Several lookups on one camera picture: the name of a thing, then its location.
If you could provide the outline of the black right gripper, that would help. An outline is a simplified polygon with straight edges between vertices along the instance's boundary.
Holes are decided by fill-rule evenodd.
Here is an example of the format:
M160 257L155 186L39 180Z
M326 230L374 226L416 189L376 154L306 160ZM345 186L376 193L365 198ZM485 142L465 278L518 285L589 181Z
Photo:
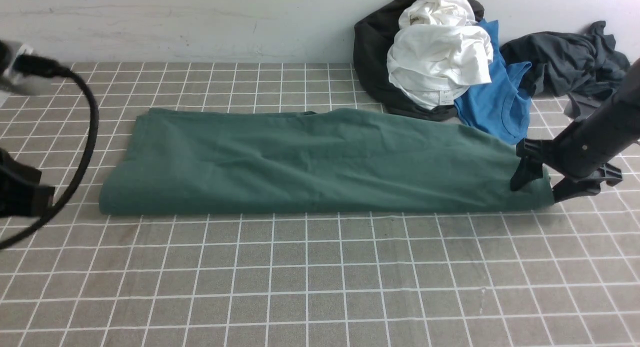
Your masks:
M522 139L516 145L516 155L520 160L510 179L510 190L519 191L541 179L546 165L565 177L552 188L556 204L598 195L601 183L615 186L623 180L621 169L610 164L610 155L573 137Z

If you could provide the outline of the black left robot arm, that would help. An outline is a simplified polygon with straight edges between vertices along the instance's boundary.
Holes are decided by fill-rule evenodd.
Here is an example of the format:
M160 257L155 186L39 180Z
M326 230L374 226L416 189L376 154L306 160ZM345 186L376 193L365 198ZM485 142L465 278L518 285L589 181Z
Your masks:
M55 187L41 178L41 170L0 149L0 217L40 217L52 207Z

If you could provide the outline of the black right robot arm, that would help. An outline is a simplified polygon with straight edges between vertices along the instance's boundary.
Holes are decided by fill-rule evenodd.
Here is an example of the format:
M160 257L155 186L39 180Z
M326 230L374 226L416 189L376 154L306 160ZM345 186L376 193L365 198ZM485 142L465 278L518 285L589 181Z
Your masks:
M620 87L590 116L573 120L553 139L522 139L510 190L541 179L549 166L563 179L553 186L554 202L598 195L601 184L623 180L610 161L640 137L640 63L634 62Z

